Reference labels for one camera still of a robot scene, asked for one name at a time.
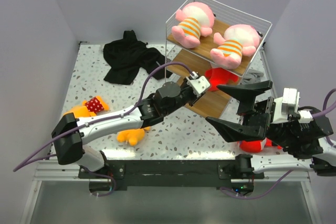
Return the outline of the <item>red shark plush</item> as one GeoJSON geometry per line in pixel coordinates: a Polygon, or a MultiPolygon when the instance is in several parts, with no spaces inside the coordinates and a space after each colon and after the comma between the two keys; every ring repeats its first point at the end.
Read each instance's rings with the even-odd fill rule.
{"type": "Polygon", "coordinates": [[[272,147],[281,150],[282,147],[273,143],[270,139],[265,138],[264,140],[257,141],[239,141],[239,148],[247,153],[260,153],[265,147],[272,147]]]}

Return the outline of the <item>red whale plush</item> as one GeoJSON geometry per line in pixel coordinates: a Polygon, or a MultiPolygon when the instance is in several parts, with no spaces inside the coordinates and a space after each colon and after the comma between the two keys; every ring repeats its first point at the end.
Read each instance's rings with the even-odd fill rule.
{"type": "Polygon", "coordinates": [[[205,77],[208,79],[211,87],[209,91],[217,91],[218,85],[227,84],[229,81],[237,82],[239,77],[223,68],[211,68],[205,71],[205,77]]]}

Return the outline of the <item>pink striped plush doll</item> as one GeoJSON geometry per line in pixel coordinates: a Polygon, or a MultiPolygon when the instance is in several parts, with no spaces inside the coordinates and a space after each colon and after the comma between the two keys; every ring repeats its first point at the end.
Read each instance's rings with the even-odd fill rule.
{"type": "Polygon", "coordinates": [[[228,27],[224,34],[215,33],[213,42],[217,48],[210,51],[214,64],[226,69],[236,69],[243,57],[255,54],[263,34],[253,26],[238,24],[228,27]]]}
{"type": "Polygon", "coordinates": [[[212,34],[215,15],[208,5],[192,2],[178,9],[175,19],[179,24],[172,27],[173,38],[183,47],[191,49],[200,45],[201,37],[212,34]]]}

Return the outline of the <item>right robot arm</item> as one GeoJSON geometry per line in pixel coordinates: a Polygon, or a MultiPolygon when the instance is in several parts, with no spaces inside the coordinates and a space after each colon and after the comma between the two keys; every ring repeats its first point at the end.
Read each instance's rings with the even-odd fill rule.
{"type": "Polygon", "coordinates": [[[270,80],[239,86],[218,85],[218,90],[239,101],[239,123],[213,117],[206,120],[228,143],[270,140],[282,148],[284,155],[243,155],[223,168],[225,173],[238,178],[276,170],[314,171],[318,176],[335,176],[335,142],[329,136],[333,129],[327,114],[335,109],[326,96],[322,110],[299,106],[300,93],[295,88],[284,88],[278,98],[256,102],[256,96],[272,88],[270,80]]]}

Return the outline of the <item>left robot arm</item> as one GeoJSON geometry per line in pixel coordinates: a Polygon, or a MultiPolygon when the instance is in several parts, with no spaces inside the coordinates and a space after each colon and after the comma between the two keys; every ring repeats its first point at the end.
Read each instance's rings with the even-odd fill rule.
{"type": "Polygon", "coordinates": [[[167,82],[136,105],[121,111],[85,118],[76,118],[73,113],[64,115],[52,133],[58,164],[77,164],[97,178],[110,179],[112,170],[105,154],[90,148],[90,142],[159,124],[186,104],[193,105],[209,88],[209,82],[203,78],[184,79],[181,85],[167,82]]]}

